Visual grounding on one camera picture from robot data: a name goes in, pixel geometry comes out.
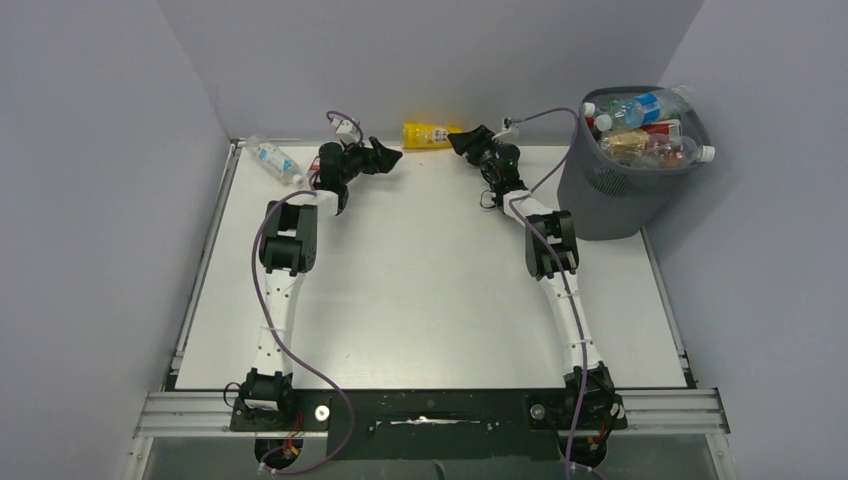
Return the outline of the yellow juice bottle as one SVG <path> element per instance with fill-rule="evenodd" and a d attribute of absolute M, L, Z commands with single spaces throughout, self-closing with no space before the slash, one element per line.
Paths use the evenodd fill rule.
<path fill-rule="evenodd" d="M 402 127 L 401 146 L 407 150 L 434 150 L 450 147 L 449 134 L 463 129 L 453 125 L 407 122 Z"/>

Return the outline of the grey mesh waste bin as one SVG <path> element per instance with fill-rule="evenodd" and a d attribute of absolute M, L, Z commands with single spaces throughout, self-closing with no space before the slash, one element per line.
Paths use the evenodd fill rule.
<path fill-rule="evenodd" d="M 623 100 L 659 89 L 663 88 L 598 89 L 587 94 L 583 102 Z M 694 110 L 694 99 L 692 110 L 671 119 L 681 121 L 681 136 L 714 146 Z M 584 240 L 618 239 L 637 233 L 670 201 L 686 179 L 708 164 L 675 169 L 632 168 L 616 163 L 600 149 L 598 140 L 604 132 L 595 126 L 590 128 L 583 115 L 576 133 L 558 187 L 558 200 L 561 208 L 572 214 L 576 234 Z"/>

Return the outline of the green tinted bottle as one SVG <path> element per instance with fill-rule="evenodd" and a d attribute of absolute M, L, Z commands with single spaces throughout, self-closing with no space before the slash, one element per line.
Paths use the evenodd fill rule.
<path fill-rule="evenodd" d="M 581 113 L 587 125 L 592 128 L 594 126 L 595 119 L 599 115 L 608 113 L 619 103 L 620 100 L 617 98 L 602 99 L 599 102 L 583 102 L 581 104 Z"/>

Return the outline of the amber tea bottle red label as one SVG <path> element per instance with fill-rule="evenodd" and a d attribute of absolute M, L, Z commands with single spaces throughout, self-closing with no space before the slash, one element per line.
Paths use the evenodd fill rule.
<path fill-rule="evenodd" d="M 633 130 L 606 131 L 600 135 L 598 145 L 616 163 L 632 167 L 631 161 L 654 134 L 681 136 L 681 121 L 671 119 L 647 124 Z"/>

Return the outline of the clear crushed bottle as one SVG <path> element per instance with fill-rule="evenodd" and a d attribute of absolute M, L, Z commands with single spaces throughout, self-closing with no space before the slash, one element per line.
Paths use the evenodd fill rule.
<path fill-rule="evenodd" d="M 688 136 L 654 134 L 631 161 L 635 168 L 675 169 L 712 162 L 716 149 Z"/>

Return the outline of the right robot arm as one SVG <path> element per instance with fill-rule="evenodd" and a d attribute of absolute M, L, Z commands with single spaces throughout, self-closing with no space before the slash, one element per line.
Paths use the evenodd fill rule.
<path fill-rule="evenodd" d="M 563 350 L 563 377 L 570 391 L 562 400 L 564 417 L 585 427 L 600 415 L 625 417 L 594 338 L 579 296 L 577 269 L 580 257 L 569 212 L 554 210 L 537 200 L 523 182 L 520 150 L 485 126 L 450 133 L 454 152 L 479 169 L 493 194 L 493 203 L 525 231 L 525 264 L 529 276 L 545 293 L 554 315 Z"/>

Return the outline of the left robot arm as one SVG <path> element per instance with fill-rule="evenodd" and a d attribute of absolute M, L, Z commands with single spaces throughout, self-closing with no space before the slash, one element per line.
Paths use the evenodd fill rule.
<path fill-rule="evenodd" d="M 318 150 L 311 183 L 268 204 L 251 249 L 252 282 L 263 320 L 236 411 L 282 418 L 292 414 L 294 366 L 305 362 L 291 351 L 290 343 L 300 291 L 316 263 L 320 223 L 344 211 L 354 179 L 388 174 L 402 156 L 375 137 L 366 144 L 325 143 Z"/>

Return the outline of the red cap bottle blue-red label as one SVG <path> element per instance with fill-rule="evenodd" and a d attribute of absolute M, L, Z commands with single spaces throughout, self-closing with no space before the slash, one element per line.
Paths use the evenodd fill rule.
<path fill-rule="evenodd" d="M 320 173 L 320 157 L 315 156 L 306 172 L 307 184 L 310 189 L 315 189 L 315 183 Z"/>

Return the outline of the clear bottle white blue label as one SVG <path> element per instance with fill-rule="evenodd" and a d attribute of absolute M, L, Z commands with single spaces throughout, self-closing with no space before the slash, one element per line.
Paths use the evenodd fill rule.
<path fill-rule="evenodd" d="M 304 174 L 300 165 L 267 138 L 251 136 L 246 140 L 245 148 L 259 165 L 282 185 L 303 184 Z"/>

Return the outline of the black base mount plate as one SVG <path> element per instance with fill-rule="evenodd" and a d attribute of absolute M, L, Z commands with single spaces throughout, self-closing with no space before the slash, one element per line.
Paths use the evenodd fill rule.
<path fill-rule="evenodd" d="M 553 389 L 297 389 L 287 406 L 235 399 L 230 428 L 260 436 L 325 437 L 340 460 L 555 461 L 603 452 L 601 441 L 628 426 L 620 397 L 577 399 Z"/>

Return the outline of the aluminium frame rail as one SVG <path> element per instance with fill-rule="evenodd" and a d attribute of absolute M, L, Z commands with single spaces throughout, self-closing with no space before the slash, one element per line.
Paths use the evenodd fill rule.
<path fill-rule="evenodd" d="M 588 454 L 580 460 L 572 457 L 573 448 L 567 446 L 562 456 L 568 457 L 571 466 L 596 468 L 608 457 L 610 441 L 621 437 L 701 436 L 717 476 L 721 479 L 736 477 L 729 453 L 729 422 L 717 389 L 630 388 L 616 392 L 626 410 L 627 428 L 616 430 L 601 441 L 603 452 Z M 280 438 L 276 434 L 260 436 L 232 431 L 231 407 L 238 396 L 238 392 L 230 389 L 152 392 L 145 400 L 135 438 L 140 442 L 156 438 L 250 438 L 262 452 L 283 452 L 287 445 L 308 439 L 322 439 L 327 447 L 326 438 L 315 434 L 296 439 L 292 435 Z M 326 447 L 325 461 L 340 460 L 338 449 L 328 452 Z"/>

